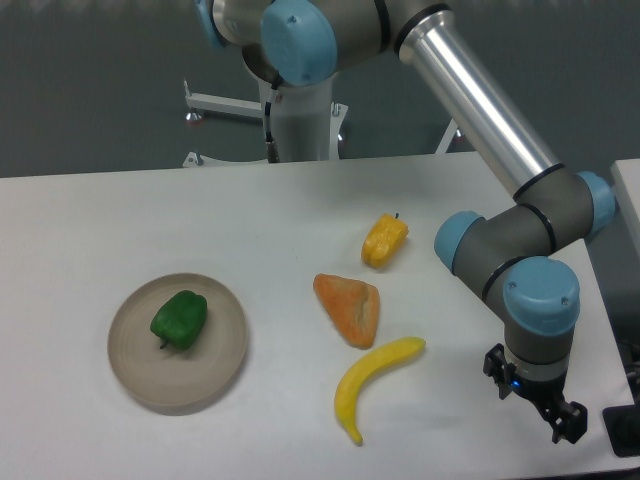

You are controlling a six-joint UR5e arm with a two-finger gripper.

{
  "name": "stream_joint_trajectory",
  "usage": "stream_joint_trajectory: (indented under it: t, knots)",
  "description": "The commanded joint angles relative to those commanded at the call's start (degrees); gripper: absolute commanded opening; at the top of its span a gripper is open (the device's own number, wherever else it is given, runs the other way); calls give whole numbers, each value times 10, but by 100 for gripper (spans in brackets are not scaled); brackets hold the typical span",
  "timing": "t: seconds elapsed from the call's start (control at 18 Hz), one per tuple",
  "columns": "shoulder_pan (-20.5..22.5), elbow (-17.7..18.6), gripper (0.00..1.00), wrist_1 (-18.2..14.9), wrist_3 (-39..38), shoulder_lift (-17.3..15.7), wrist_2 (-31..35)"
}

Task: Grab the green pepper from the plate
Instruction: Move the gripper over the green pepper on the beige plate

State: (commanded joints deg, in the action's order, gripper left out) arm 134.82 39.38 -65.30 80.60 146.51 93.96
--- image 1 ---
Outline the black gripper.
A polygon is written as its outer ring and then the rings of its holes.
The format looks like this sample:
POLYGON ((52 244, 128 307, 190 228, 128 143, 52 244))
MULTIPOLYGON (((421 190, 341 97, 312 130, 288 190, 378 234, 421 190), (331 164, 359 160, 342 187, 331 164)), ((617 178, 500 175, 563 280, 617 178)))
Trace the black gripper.
POLYGON ((511 393, 541 405, 541 416, 552 429, 552 442, 576 444, 587 432, 588 409, 581 403, 567 402, 564 386, 568 359, 550 364, 534 364, 519 358, 509 359, 498 343, 484 357, 483 373, 493 379, 498 396, 511 393))

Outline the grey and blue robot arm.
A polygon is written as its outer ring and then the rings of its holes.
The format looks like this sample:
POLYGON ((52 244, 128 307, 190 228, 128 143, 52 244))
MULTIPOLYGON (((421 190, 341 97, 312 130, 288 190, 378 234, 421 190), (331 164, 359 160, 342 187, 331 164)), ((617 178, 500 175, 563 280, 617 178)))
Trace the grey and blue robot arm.
POLYGON ((553 254, 614 216, 605 180, 559 163, 459 37, 443 1, 199 1, 215 47, 242 49, 268 89, 261 97, 271 163, 326 160, 330 108, 310 107, 313 90, 385 51, 413 67, 514 200, 486 219, 450 217, 434 248, 441 262, 504 325, 483 370, 501 397, 531 402, 554 441, 578 441, 586 408, 564 398, 580 287, 553 254))

